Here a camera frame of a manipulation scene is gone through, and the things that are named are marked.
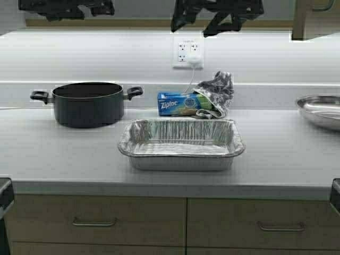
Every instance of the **wooden drawer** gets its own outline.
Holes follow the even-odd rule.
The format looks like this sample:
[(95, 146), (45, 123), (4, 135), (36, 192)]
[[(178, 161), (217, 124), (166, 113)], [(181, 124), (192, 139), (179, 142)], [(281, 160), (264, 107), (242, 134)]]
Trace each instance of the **wooden drawer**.
[(13, 243), (12, 255), (184, 255), (184, 248)]
[[(184, 246), (185, 199), (19, 195), (11, 242)], [(86, 223), (111, 227), (74, 226)]]
[(327, 6), (332, 0), (296, 0), (293, 28), (294, 40), (313, 39), (340, 31), (340, 2), (327, 11), (313, 11)]
[(339, 255), (340, 251), (189, 248), (187, 255)]
[(328, 202), (189, 199), (187, 232), (190, 247), (340, 250), (340, 217)]

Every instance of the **metal bowl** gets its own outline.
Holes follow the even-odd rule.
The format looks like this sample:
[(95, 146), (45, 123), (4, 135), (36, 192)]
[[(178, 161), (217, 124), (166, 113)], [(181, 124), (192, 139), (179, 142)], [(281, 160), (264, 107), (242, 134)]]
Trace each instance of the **metal bowl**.
[(340, 95), (314, 95), (296, 101), (301, 115), (322, 128), (340, 131)]

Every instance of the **cabinet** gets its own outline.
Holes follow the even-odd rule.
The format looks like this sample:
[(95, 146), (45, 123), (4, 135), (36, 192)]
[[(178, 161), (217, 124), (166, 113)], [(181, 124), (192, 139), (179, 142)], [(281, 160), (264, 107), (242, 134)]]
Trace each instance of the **cabinet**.
[(14, 255), (184, 255), (184, 248), (14, 243)]
[(189, 247), (340, 250), (328, 202), (188, 200)]
[(13, 255), (340, 255), (327, 201), (19, 195)]
[(340, 31), (340, 1), (296, 0), (293, 40), (307, 40)]
[(339, 255), (340, 251), (189, 248), (187, 255)]
[(183, 247), (185, 199), (19, 195), (11, 242)]

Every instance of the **cooking pot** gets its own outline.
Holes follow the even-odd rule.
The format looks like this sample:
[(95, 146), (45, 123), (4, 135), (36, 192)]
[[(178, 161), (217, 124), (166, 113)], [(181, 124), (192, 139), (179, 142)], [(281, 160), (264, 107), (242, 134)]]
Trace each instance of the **cooking pot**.
[(52, 97), (45, 91), (33, 91), (31, 99), (54, 104), (54, 116), (71, 128), (97, 128), (110, 125), (124, 115), (124, 100), (143, 94), (141, 87), (127, 90), (107, 82), (85, 82), (56, 88)]

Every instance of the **white countertop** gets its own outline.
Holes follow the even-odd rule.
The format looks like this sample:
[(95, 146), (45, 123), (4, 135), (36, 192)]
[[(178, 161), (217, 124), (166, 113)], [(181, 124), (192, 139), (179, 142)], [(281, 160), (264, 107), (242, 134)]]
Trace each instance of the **white countertop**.
[(340, 133), (294, 110), (234, 110), (246, 144), (224, 172), (151, 172), (130, 166), (117, 143), (130, 120), (157, 118), (128, 109), (108, 127), (60, 126), (51, 109), (0, 110), (0, 177), (17, 194), (328, 200), (340, 177)]

